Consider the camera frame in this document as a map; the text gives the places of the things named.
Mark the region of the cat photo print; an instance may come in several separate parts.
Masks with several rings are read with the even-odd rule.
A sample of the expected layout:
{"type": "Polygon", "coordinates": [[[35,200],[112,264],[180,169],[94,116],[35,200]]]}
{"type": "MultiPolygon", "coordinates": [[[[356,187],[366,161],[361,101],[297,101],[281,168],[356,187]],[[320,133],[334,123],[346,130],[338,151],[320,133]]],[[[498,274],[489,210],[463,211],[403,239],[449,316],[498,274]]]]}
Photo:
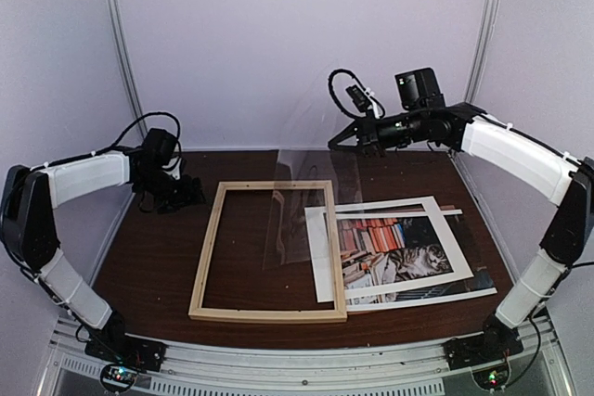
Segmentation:
{"type": "Polygon", "coordinates": [[[385,285],[406,286],[376,295],[351,297],[351,313],[392,310],[470,300],[497,294],[485,266],[473,260],[468,277],[455,272],[429,217],[338,217],[342,277],[347,292],[385,285]]]}

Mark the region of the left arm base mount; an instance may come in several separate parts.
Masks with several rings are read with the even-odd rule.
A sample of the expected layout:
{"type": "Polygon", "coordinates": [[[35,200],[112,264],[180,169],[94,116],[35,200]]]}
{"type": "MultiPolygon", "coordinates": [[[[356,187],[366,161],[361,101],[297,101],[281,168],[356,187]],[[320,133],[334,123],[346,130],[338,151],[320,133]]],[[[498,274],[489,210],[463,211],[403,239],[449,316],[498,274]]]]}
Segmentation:
{"type": "Polygon", "coordinates": [[[167,346],[159,341],[126,337],[120,349],[108,347],[98,340],[86,343],[84,353],[106,362],[123,364],[141,372],[159,372],[167,346]]]}

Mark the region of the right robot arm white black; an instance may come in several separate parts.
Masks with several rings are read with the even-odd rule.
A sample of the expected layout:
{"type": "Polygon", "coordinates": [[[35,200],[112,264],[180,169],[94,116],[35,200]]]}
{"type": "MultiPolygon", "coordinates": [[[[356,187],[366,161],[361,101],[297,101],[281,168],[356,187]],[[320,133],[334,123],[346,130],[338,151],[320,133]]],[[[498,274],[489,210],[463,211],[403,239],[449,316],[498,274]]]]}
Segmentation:
{"type": "Polygon", "coordinates": [[[448,106],[431,68],[394,78],[403,112],[388,116],[352,71],[330,73],[330,98],[351,123],[329,140],[329,149],[382,154],[417,142],[434,143],[496,165],[557,208],[538,253],[485,320],[484,333],[476,340],[480,357],[495,360],[584,252],[593,230],[593,160],[561,153],[470,103],[448,106]]]}

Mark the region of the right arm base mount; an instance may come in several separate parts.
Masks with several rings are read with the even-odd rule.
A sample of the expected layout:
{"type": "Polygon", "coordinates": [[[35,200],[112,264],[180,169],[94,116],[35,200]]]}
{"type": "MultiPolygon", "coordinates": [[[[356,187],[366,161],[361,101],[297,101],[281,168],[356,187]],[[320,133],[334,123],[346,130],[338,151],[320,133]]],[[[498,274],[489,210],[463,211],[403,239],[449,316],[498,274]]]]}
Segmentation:
{"type": "Polygon", "coordinates": [[[450,339],[443,344],[443,348],[450,370],[500,362],[523,352],[523,344],[519,339],[489,344],[484,334],[450,339]]]}

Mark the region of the light wooden picture frame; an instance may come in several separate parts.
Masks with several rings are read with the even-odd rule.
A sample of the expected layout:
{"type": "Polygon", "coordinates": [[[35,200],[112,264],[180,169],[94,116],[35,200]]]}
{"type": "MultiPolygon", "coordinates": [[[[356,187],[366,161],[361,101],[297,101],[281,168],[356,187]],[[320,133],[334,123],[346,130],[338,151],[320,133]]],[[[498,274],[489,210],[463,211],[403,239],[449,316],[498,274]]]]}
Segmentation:
{"type": "Polygon", "coordinates": [[[342,278],[342,261],[336,219],[336,206],[331,180],[274,180],[274,181],[222,181],[214,195],[213,207],[200,252],[200,261],[195,275],[187,315],[192,320],[234,324],[265,325],[306,325],[344,323],[348,319],[346,298],[342,278]],[[209,278],[211,260],[214,252],[219,224],[223,215],[228,192],[269,191],[271,199],[278,204],[277,224],[268,230],[264,259],[267,261],[286,261],[286,247],[283,242],[283,223],[285,213],[284,191],[319,191],[323,194],[323,210],[326,218],[322,231],[326,234],[329,258],[329,275],[332,289],[333,307],[327,310],[243,310],[205,307],[204,297],[209,278]]]}

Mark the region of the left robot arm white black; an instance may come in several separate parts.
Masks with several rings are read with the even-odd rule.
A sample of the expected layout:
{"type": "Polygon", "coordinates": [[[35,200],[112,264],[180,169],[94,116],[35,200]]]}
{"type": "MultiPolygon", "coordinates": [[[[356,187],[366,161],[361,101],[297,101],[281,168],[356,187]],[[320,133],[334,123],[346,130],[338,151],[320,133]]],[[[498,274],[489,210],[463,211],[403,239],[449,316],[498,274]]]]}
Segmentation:
{"type": "Polygon", "coordinates": [[[114,363],[127,361],[133,341],[122,318],[73,268],[60,247],[54,211],[97,191],[129,185],[149,195],[157,213],[172,213],[205,200],[201,182],[183,172],[178,139],[151,129],[138,147],[109,148],[29,168],[10,168],[1,199],[1,242],[21,272],[80,323],[99,332],[98,348],[114,363]]]}

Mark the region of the clear acrylic sheet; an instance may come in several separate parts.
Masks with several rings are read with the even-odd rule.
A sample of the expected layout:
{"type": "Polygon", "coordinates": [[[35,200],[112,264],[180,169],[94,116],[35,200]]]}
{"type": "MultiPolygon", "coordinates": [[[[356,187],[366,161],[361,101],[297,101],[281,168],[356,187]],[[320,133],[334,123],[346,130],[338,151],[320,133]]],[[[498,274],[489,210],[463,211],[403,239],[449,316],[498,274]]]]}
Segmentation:
{"type": "MultiPolygon", "coordinates": [[[[328,141],[347,122],[331,105],[310,105],[293,112],[280,128],[273,181],[331,180],[337,204],[360,202],[362,193],[357,156],[328,149],[328,141]]],[[[323,209],[324,198],[319,191],[284,191],[282,195],[285,198],[282,239],[286,247],[286,261],[270,262],[263,258],[262,269],[265,271],[291,263],[310,262],[305,209],[323,209]]],[[[270,199],[266,236],[269,229],[277,226],[273,222],[276,217],[278,204],[270,199]]]]}

